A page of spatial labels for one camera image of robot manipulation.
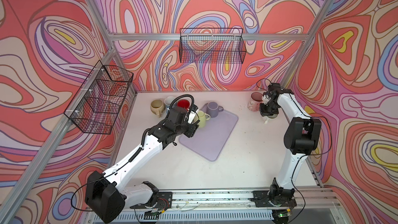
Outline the light green mug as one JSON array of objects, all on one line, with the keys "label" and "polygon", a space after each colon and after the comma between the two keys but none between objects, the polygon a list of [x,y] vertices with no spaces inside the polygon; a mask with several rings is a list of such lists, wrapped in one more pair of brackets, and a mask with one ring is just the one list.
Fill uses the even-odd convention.
[{"label": "light green mug", "polygon": [[205,112],[203,112],[203,111],[198,110],[198,111],[197,111],[197,114],[196,114],[196,116],[195,116],[195,118],[194,118],[194,122],[199,121],[198,127],[199,127],[199,128],[203,128],[203,127],[205,127],[205,125],[206,125],[206,121],[209,120],[210,118],[211,118],[211,117],[210,117],[209,114],[207,114],[207,113],[205,113]]}]

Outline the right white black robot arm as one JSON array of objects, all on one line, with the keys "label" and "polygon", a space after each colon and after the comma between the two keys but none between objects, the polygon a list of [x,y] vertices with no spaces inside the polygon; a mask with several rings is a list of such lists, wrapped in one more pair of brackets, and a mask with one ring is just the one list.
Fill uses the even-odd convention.
[{"label": "right white black robot arm", "polygon": [[305,159],[313,155],[318,147],[324,119],[328,128],[331,127],[326,117],[312,117],[297,102],[294,92],[279,83],[269,82],[263,93],[265,103],[260,104],[263,117],[277,117],[282,110],[289,122],[284,134],[286,153],[281,169],[274,177],[268,191],[254,191],[251,199],[256,207],[296,206],[294,194],[299,192],[295,182],[297,174]]}]

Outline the white mug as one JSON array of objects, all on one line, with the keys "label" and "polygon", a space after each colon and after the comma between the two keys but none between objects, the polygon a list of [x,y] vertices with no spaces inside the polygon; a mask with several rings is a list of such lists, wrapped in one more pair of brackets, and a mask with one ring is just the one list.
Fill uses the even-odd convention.
[{"label": "white mug", "polygon": [[268,122],[270,122],[271,120],[274,120],[278,117],[278,115],[271,115],[271,116],[263,116],[263,122],[264,124],[267,124]]}]

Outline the pink patterned mug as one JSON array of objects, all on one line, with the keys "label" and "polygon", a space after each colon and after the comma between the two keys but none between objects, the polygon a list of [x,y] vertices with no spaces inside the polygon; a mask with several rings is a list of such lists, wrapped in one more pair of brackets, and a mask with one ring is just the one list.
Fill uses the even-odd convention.
[{"label": "pink patterned mug", "polygon": [[250,96],[250,101],[248,102],[247,107],[252,112],[258,112],[261,103],[263,103],[263,94],[260,92],[254,92]]}]

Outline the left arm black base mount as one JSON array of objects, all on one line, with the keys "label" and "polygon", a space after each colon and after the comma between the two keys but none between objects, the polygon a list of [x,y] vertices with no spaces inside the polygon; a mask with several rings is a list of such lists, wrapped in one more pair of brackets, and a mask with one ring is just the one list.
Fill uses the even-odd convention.
[{"label": "left arm black base mount", "polygon": [[172,207],[173,193],[161,191],[154,194],[147,203],[131,206],[130,209],[156,209],[157,211],[167,210]]}]

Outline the red mug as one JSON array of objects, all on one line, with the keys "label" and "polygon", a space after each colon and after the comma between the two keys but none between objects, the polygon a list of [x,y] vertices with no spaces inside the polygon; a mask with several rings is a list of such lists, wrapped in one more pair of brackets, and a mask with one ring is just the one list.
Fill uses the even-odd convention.
[{"label": "red mug", "polygon": [[180,99],[177,102],[177,106],[188,111],[190,109],[191,103],[186,99]]}]

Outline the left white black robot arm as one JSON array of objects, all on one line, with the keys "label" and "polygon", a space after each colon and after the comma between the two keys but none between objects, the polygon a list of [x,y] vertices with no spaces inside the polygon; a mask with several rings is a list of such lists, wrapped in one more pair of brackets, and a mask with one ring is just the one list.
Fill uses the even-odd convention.
[{"label": "left white black robot arm", "polygon": [[146,208],[147,216],[159,216],[171,208],[172,193],[163,195],[158,188],[144,181],[128,187],[133,176],[153,157],[169,144],[175,145],[178,136],[194,136],[199,127],[198,107],[194,97],[183,94],[174,99],[166,117],[158,124],[147,128],[140,144],[119,162],[104,172],[92,172],[83,185],[86,189],[84,201],[103,223],[114,221],[125,208]]}]

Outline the purple mug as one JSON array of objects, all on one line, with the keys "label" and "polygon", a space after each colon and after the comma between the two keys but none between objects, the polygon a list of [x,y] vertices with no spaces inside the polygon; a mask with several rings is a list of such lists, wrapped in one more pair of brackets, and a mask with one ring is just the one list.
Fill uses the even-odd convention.
[{"label": "purple mug", "polygon": [[206,113],[211,118],[216,118],[219,115],[219,113],[222,112],[223,110],[224,108],[214,101],[207,103]]}]

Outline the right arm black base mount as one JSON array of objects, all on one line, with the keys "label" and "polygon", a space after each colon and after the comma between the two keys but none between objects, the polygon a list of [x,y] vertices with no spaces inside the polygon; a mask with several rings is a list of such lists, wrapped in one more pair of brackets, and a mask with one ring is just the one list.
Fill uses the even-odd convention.
[{"label": "right arm black base mount", "polygon": [[269,190],[256,190],[253,191],[253,197],[250,198],[250,201],[254,202],[256,207],[292,208],[297,206],[294,193],[294,189],[283,190],[281,194],[272,196]]}]

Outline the light blue mug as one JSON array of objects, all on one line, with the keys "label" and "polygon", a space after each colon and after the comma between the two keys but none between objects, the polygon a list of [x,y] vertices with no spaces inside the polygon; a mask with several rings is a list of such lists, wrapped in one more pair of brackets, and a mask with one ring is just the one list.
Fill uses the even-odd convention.
[{"label": "light blue mug", "polygon": [[165,111],[166,113],[169,112],[170,110],[170,105],[171,103],[175,100],[174,96],[168,96],[165,100],[164,100],[164,104],[165,104]]}]

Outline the lavender plastic tray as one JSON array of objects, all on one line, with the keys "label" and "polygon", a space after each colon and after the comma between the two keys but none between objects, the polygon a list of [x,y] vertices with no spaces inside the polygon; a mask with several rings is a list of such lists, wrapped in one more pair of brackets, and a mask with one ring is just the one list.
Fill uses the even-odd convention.
[{"label": "lavender plastic tray", "polygon": [[181,136],[180,144],[209,161],[216,161],[238,122],[238,116],[223,110],[206,121],[193,137]]}]

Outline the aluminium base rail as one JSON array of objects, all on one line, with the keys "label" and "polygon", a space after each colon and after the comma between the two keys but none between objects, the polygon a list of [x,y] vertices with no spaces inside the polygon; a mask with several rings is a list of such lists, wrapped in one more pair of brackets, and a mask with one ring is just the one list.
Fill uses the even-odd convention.
[{"label": "aluminium base rail", "polygon": [[[172,207],[159,216],[147,216],[147,209],[125,208],[109,224],[162,224],[205,222],[261,222],[276,224],[346,224],[348,220],[333,191],[301,188],[295,193],[296,207],[256,207],[253,191],[266,189],[170,190]],[[88,223],[104,224],[94,213]]]}]

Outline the beige speckled mug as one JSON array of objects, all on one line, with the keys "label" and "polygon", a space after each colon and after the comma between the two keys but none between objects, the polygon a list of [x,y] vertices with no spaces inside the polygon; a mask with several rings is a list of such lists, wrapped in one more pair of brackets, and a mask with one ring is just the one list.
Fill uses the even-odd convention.
[{"label": "beige speckled mug", "polygon": [[161,118],[162,114],[165,112],[165,104],[162,100],[154,100],[150,104],[150,110],[158,118]]}]

